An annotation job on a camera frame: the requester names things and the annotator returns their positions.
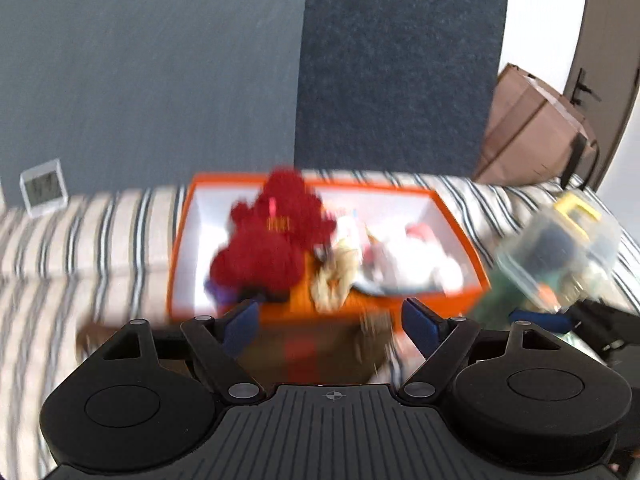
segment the door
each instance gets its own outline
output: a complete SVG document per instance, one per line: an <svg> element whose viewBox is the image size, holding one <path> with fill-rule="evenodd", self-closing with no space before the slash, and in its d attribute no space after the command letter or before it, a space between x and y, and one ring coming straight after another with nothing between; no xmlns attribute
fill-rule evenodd
<svg viewBox="0 0 640 480"><path fill-rule="evenodd" d="M613 158L640 76L640 0L587 0L564 95L587 117L600 147L590 186ZM580 168L585 176L588 168Z"/></svg>

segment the orange box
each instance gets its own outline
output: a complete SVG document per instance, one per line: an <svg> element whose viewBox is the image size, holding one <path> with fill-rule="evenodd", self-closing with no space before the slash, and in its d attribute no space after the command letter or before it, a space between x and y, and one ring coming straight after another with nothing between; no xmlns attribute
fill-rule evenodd
<svg viewBox="0 0 640 480"><path fill-rule="evenodd" d="M184 203L172 254L167 306L173 320L199 314L216 316L215 302L206 293L209 265L218 249L228 242L228 214L241 199L252 202L266 176L261 174L203 173L194 177ZM462 266L465 286L459 294L419 295L418 298L442 317L465 313L489 289L489 280L473 245L432 190L397 188L384 185L307 180L325 203L357 210L368 226L381 222L408 224L423 221L430 225L447 254ZM371 310L386 309L399 325L404 296L375 297L352 290L346 303L332 314L318 314L308 287L318 263L309 255L305 278L291 291L288 303L264 304L260 308L263 324L319 322L359 319Z"/></svg>

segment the striped fabric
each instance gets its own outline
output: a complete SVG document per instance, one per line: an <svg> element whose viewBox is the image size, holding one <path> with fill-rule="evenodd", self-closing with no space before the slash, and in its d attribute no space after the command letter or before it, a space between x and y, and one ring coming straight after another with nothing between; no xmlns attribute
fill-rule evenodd
<svg viewBox="0 0 640 480"><path fill-rule="evenodd" d="M73 197L51 216L30 219L19 208L0 216L0 276L138 276L164 268L185 188L130 190L118 195Z"/></svg>
<svg viewBox="0 0 640 480"><path fill-rule="evenodd" d="M418 174L308 174L436 190L488 267L501 238L518 232L559 192L555 182L512 189ZM54 467L38 414L44 399L84 357L76 351L76 339L87 322L120 326L134 317L167 322L168 256L184 198L183 187L163 187L73 198L65 211L34 221L19 209L0 212L3 477L36 480ZM614 271L607 299L637 312L640 250L627 234ZM389 352L392 366L381 370L379 380L399 383L421 363L406 341Z"/></svg>

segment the purple fabric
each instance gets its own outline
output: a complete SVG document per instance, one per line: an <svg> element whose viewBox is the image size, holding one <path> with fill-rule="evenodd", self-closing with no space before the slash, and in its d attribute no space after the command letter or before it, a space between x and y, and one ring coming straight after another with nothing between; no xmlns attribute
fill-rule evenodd
<svg viewBox="0 0 640 480"><path fill-rule="evenodd" d="M218 285L211 280L204 283L204 288L216 300L217 306L235 305L238 302L238 290L235 288Z"/></svg>

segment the clear plastic container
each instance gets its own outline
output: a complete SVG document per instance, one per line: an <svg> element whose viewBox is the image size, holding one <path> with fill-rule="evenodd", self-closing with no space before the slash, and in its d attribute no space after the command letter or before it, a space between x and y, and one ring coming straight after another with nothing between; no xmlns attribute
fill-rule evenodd
<svg viewBox="0 0 640 480"><path fill-rule="evenodd" d="M564 193L497 251L502 272L540 309L557 311L598 297L611 276L621 230L583 192Z"/></svg>

